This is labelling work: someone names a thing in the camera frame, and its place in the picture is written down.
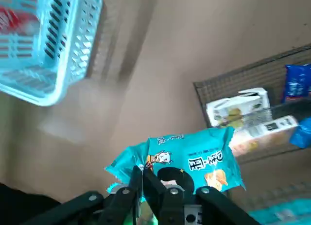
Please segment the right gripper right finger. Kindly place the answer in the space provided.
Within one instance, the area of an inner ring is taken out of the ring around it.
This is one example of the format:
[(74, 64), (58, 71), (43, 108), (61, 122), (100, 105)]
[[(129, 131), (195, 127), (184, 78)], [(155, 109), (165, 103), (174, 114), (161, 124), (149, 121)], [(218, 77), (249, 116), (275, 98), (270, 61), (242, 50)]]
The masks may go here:
[(143, 194), (159, 225), (259, 224), (215, 188), (191, 194), (178, 185), (164, 186), (150, 170), (143, 171)]

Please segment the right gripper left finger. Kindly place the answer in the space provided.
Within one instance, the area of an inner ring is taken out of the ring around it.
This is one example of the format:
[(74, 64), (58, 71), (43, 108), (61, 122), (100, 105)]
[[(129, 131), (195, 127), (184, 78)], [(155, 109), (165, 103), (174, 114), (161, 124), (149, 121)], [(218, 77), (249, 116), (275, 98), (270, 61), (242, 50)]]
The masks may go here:
[(24, 222), (25, 225), (122, 225), (136, 224), (141, 197), (142, 171), (134, 166), (130, 182), (115, 186), (104, 197), (88, 191)]

